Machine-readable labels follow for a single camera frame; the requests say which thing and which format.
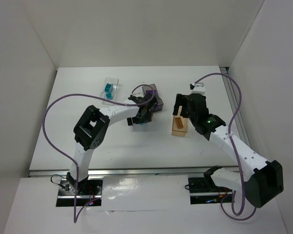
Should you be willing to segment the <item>purple lego brick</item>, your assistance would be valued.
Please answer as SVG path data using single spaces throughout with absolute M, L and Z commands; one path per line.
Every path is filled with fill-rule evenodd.
M 145 93 L 156 96 L 157 95 L 157 90 L 146 90 Z

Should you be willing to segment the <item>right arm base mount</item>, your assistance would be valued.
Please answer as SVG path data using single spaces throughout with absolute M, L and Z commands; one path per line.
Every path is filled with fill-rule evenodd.
M 191 205 L 231 203 L 232 190 L 224 187 L 209 187 L 203 177 L 189 177 L 184 186 L 189 191 Z

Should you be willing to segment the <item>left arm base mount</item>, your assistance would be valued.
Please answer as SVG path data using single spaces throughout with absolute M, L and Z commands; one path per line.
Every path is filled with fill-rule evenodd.
M 50 178 L 51 183 L 58 186 L 58 195 L 56 207 L 73 207 L 74 206 L 74 189 L 69 182 L 62 176 L 54 174 Z M 83 190 L 77 194 L 77 207 L 82 207 L 87 202 L 88 206 L 95 207 L 102 204 L 102 179 L 91 179 L 87 181 Z

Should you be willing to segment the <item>small teal lego brick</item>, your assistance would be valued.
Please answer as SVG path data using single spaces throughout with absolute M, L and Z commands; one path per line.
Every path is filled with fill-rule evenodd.
M 107 83 L 105 86 L 105 92 L 106 93 L 111 93 L 113 91 L 113 84 L 112 83 Z

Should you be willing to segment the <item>teal oval lego piece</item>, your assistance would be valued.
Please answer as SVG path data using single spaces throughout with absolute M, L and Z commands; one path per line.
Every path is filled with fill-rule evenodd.
M 106 93 L 105 98 L 109 100 L 113 100 L 113 95 L 111 93 Z

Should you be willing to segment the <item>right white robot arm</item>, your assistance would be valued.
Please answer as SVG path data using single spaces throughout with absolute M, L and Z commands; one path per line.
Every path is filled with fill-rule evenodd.
M 242 172 L 237 173 L 214 166 L 204 172 L 206 183 L 211 187 L 226 187 L 242 192 L 251 205 L 263 207 L 284 190 L 281 164 L 260 156 L 230 132 L 219 116 L 209 112 L 204 94 L 202 83 L 192 84 L 189 95 L 177 94 L 173 115 L 188 118 L 197 133 L 240 162 L 242 168 Z

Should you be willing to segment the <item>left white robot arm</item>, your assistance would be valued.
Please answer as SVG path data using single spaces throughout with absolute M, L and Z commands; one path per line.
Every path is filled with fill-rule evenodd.
M 102 144 L 108 127 L 122 120 L 127 120 L 129 126 L 148 123 L 156 104 L 157 98 L 147 93 L 143 97 L 131 95 L 120 105 L 86 108 L 73 129 L 76 141 L 73 159 L 77 165 L 73 164 L 66 175 L 73 189 L 78 192 L 84 189 L 92 154 Z

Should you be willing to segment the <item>orange lego plate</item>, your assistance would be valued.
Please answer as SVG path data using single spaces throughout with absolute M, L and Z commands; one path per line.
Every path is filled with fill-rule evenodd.
M 174 120 L 175 120 L 176 127 L 178 129 L 183 129 L 184 125 L 183 125 L 182 119 L 180 117 L 176 117 Z

